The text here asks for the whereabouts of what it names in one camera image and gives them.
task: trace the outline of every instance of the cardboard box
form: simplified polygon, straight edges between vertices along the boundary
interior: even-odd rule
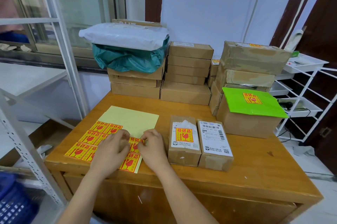
[[[210,45],[184,43],[184,42],[171,42],[169,47],[169,55],[212,59],[213,48]]]
[[[220,57],[213,57],[210,66],[210,76],[216,76],[219,68]]]
[[[193,76],[193,77],[208,77],[210,69],[209,68],[192,68],[192,67],[183,67],[183,66],[175,66],[168,65],[167,73],[185,75],[185,76]]]
[[[167,158],[171,164],[198,166],[201,150],[196,119],[171,116],[168,145]]]
[[[215,84],[218,90],[223,87],[232,87],[269,92],[275,77],[275,75],[270,74],[226,70],[220,64]]]
[[[122,94],[144,98],[160,99],[161,83],[157,87],[138,86],[121,83],[111,83],[111,92],[113,94]]]
[[[134,21],[128,19],[112,19],[113,23],[124,23],[124,24],[133,24],[133,25],[141,25],[141,26],[152,26],[152,27],[166,27],[161,23],[156,22],[145,22],[145,21]]]
[[[146,78],[133,78],[133,77],[124,77],[117,75],[109,75],[110,82],[113,83],[122,83],[138,86],[147,86],[147,87],[157,87],[160,86],[161,81],[156,79],[146,79]]]
[[[208,105],[211,92],[207,84],[191,85],[164,81],[160,96],[163,101]]]
[[[278,47],[225,41],[220,63],[228,70],[279,75],[291,54]]]
[[[109,76],[115,75],[115,76],[123,76],[123,77],[162,80],[164,71],[165,71],[165,64],[166,64],[166,58],[164,58],[162,65],[153,73],[142,73],[142,72],[137,72],[137,71],[120,72],[120,71],[113,70],[111,68],[107,68],[107,73]]]
[[[205,83],[204,77],[193,77],[185,76],[179,74],[165,73],[165,81],[193,84],[193,85],[203,85]]]
[[[189,58],[181,56],[168,56],[167,64],[175,66],[193,67],[193,68],[209,68],[211,60]]]
[[[213,116],[216,116],[220,106],[221,99],[223,97],[223,91],[219,91],[215,83],[213,82],[211,86],[211,99],[210,99],[210,109]]]
[[[283,118],[277,100],[267,92],[224,88],[224,95],[216,115],[227,134],[269,138]]]
[[[215,81],[215,78],[216,78],[216,77],[208,76],[208,78],[207,78],[207,85],[208,85],[209,88],[211,88],[213,82]]]
[[[198,167],[228,171],[234,160],[221,122],[197,122],[201,157]]]

